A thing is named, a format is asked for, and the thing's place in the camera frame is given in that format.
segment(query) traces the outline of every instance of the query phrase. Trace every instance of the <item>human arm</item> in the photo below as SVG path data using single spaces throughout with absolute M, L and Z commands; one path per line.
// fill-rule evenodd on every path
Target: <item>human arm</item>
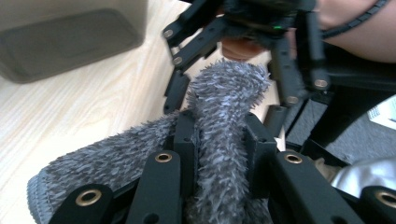
M 328 30 L 353 21 L 375 2 L 376 0 L 318 0 L 316 11 L 320 29 Z M 388 0 L 368 21 L 325 41 L 371 61 L 396 63 L 396 1 Z M 222 44 L 223 55 L 234 60 L 246 61 L 262 51 L 262 47 L 248 40 L 228 38 Z

